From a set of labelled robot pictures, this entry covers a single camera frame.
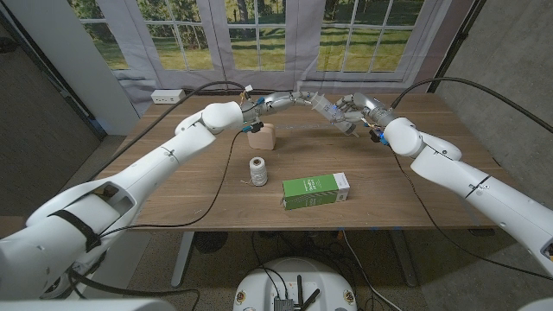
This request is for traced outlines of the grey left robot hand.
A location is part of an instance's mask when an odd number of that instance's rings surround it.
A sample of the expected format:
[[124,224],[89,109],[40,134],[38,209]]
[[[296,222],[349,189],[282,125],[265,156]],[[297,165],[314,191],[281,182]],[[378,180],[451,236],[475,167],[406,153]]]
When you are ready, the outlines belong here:
[[263,96],[254,111],[258,116],[271,115],[292,106],[311,105],[314,96],[313,92],[273,92]]

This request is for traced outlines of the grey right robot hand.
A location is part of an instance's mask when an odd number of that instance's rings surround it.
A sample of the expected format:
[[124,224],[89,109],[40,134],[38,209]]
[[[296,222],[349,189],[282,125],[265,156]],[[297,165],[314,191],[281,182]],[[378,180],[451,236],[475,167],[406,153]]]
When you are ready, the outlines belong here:
[[350,123],[363,121],[386,127],[397,118],[391,109],[387,109],[383,103],[375,98],[369,98],[365,94],[356,92],[353,95],[346,95],[339,99],[336,107],[343,113],[340,120]]

